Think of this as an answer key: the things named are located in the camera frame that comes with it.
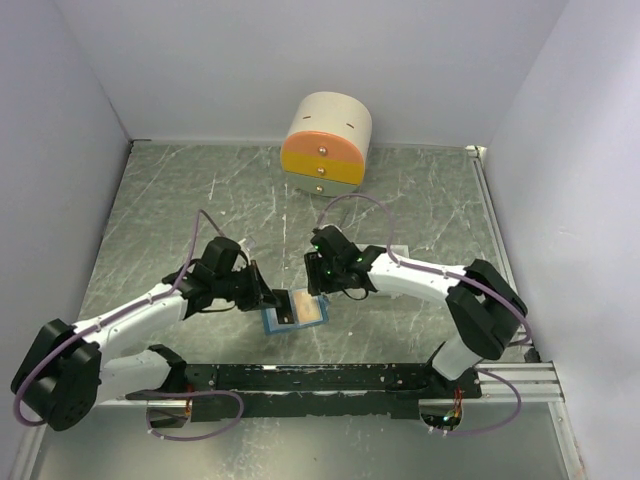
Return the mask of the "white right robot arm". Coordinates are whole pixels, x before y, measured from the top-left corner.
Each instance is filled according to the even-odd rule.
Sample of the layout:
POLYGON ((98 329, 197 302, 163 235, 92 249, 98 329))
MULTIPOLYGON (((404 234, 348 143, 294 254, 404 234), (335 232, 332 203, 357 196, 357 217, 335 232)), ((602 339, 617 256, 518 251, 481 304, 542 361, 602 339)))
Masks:
POLYGON ((316 229, 304 256, 311 295, 349 290, 399 294, 447 307, 456 333, 437 349, 424 374, 426 390, 443 398, 483 360, 498 360, 528 313, 519 295, 485 260, 468 266, 412 261, 390 247, 363 249, 334 225, 316 229))

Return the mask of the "blue card holder wallet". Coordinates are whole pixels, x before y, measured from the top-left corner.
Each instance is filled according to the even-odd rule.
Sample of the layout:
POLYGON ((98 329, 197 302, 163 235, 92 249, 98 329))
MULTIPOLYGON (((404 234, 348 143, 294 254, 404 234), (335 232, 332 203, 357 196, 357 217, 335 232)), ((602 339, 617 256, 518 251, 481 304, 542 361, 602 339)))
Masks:
POLYGON ((324 295, 311 296, 306 289, 273 291, 278 306, 261 311, 266 335, 315 327, 329 321, 329 301, 324 295))

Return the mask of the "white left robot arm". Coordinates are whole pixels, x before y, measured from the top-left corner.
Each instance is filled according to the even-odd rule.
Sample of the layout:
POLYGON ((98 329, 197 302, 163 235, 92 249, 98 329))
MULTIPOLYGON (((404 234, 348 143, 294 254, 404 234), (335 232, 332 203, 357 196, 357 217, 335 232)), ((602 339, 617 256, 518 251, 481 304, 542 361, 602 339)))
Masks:
POLYGON ((163 345, 122 353, 144 336, 178 324, 224 300, 242 311, 278 308, 283 296, 263 279, 241 244, 210 241, 147 293, 107 313, 45 324, 12 382, 13 412, 25 426, 75 426, 96 405, 130 393, 189 398, 185 360, 163 345))

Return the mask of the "gold magnetic stripe card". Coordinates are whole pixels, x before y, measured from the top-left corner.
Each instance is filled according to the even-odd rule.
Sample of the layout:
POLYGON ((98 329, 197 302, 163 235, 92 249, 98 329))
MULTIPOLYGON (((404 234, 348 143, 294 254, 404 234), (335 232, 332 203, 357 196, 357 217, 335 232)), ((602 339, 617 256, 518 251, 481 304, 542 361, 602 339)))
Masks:
POLYGON ((323 319, 322 310, 317 297, 312 297, 305 290, 297 290, 292 295, 292 306, 297 323, 311 325, 323 319))

